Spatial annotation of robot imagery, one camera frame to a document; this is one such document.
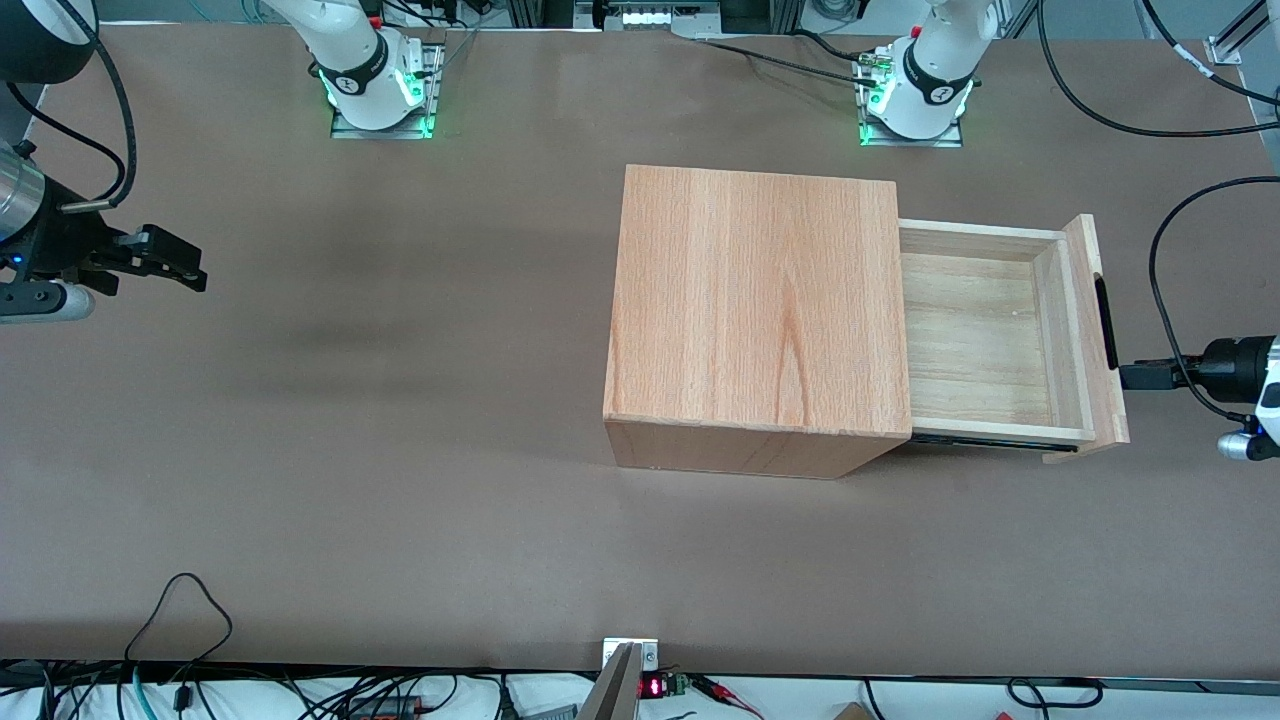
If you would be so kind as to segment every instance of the wooden box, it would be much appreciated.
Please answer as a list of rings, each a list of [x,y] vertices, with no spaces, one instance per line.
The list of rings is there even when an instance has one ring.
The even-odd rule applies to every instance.
[[[902,220],[891,182],[631,165],[604,423],[620,465],[837,478],[915,437],[1128,442],[1093,220]]]

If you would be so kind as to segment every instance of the box top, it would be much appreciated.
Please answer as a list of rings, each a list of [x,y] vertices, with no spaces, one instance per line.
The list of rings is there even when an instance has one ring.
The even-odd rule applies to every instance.
[[[906,438],[892,182],[628,165],[607,420]]]

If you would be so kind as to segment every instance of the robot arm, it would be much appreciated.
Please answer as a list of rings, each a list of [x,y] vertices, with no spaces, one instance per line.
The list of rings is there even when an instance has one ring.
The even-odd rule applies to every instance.
[[[0,3],[0,82],[70,79],[97,47],[96,29],[91,0]],[[28,142],[0,146],[0,269],[12,270],[0,281],[0,324],[82,319],[93,310],[88,290],[116,293],[115,273],[205,290],[197,247],[155,225],[133,233],[109,227],[99,210],[115,206],[123,191],[86,201],[45,176],[33,151]]]
[[[938,137],[963,111],[973,74],[1000,20],[992,0],[928,0],[933,6],[916,36],[887,49],[891,69],[867,110],[911,140]]]
[[[265,1],[302,36],[329,101],[352,126],[385,129],[426,101],[422,41],[374,29],[355,0]]]
[[[1120,382],[1133,391],[1196,383],[1219,402],[1254,405],[1252,419],[1219,438],[1217,450],[1231,460],[1280,457],[1280,336],[1215,340],[1183,364],[1185,375],[1174,359],[1139,360],[1120,368]]]

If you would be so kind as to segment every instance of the brown table surface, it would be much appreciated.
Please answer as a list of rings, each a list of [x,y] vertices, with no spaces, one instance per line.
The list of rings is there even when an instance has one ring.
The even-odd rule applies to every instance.
[[[865,149],[846,86],[662,33],[535,32],[476,38],[435,140],[330,141],[288,28],[105,35],[141,158],[109,218],[198,243],[209,292],[127,278],[87,322],[0,332],[0,655],[118,657],[193,570],[236,619],[225,660],[570,669],[639,634],[705,671],[1280,679],[1280,465],[1219,457],[1230,428],[1187,393],[1130,395],[1133,445],[1066,465],[906,448],[838,482],[620,470],[600,421],[627,163],[893,179],[919,219],[1094,213],[1132,360],[1169,355],[1158,220],[1270,172],[1256,137],[1108,131],[1036,44],[997,42],[964,150]],[[1060,45],[1120,118],[1251,122],[1164,45]],[[122,145],[96,63],[46,109]],[[35,141],[52,177],[105,184]],[[1277,224],[1268,188],[1178,222],[1188,350],[1276,332]],[[140,655],[218,628],[184,587]]]

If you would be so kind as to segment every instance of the drawer handle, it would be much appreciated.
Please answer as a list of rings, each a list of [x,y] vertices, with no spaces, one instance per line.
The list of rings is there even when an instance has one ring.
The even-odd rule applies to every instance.
[[[1102,346],[1107,351],[1107,369],[1115,370],[1120,366],[1120,354],[1116,352],[1116,332],[1111,325],[1111,301],[1107,300],[1107,282],[1102,275],[1096,275],[1093,292],[1098,296],[1098,315],[1102,316]]]

